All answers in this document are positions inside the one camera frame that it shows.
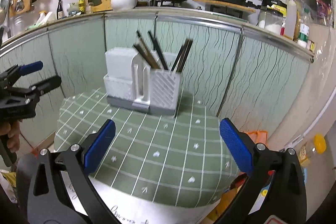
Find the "person left hand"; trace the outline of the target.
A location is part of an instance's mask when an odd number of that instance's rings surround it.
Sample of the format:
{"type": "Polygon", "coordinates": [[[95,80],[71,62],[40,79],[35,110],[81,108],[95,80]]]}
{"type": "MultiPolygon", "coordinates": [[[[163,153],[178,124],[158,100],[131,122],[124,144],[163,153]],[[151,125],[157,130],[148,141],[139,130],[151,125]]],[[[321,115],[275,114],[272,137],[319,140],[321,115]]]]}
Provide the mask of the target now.
{"type": "Polygon", "coordinates": [[[5,135],[8,137],[6,141],[6,147],[10,152],[15,153],[19,150],[20,140],[19,135],[21,133],[20,120],[14,121],[12,123],[2,122],[0,127],[1,136],[5,135]]]}

